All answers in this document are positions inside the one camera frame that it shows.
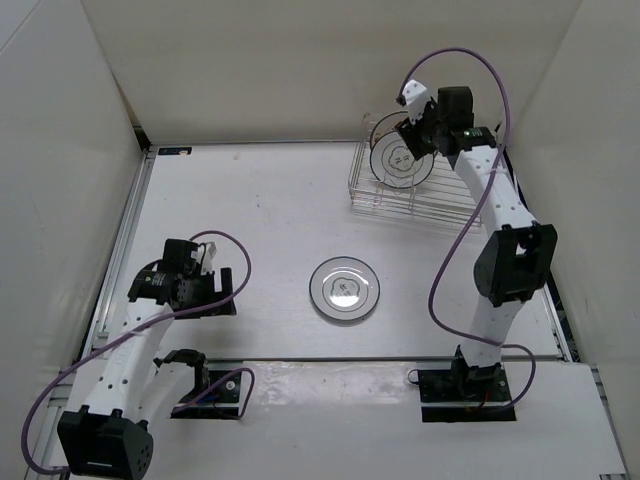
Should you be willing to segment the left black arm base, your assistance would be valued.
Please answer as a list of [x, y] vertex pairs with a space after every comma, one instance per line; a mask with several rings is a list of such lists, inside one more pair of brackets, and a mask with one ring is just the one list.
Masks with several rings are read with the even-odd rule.
[[171, 419], [241, 420], [253, 393], [256, 376], [249, 367], [211, 370], [204, 353], [192, 349], [172, 350], [155, 358], [155, 366], [184, 364], [193, 370], [193, 388], [173, 408]]

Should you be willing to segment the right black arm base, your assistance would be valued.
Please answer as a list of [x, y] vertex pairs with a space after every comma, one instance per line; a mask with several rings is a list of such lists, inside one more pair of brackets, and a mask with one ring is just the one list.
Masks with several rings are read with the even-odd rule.
[[457, 349], [448, 366], [423, 365], [409, 370], [418, 388], [424, 423], [514, 422], [512, 394], [501, 361], [472, 366]]

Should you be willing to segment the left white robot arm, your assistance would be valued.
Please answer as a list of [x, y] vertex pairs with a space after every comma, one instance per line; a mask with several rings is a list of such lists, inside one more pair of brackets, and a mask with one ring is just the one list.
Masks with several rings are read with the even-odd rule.
[[175, 319], [233, 315], [230, 269], [215, 279], [212, 242], [168, 239], [162, 258], [142, 269], [127, 293], [118, 345], [86, 399], [62, 414], [57, 426], [69, 469], [77, 476], [141, 479], [154, 453], [151, 425], [183, 401], [198, 400], [210, 386], [207, 360], [193, 349], [159, 357]]

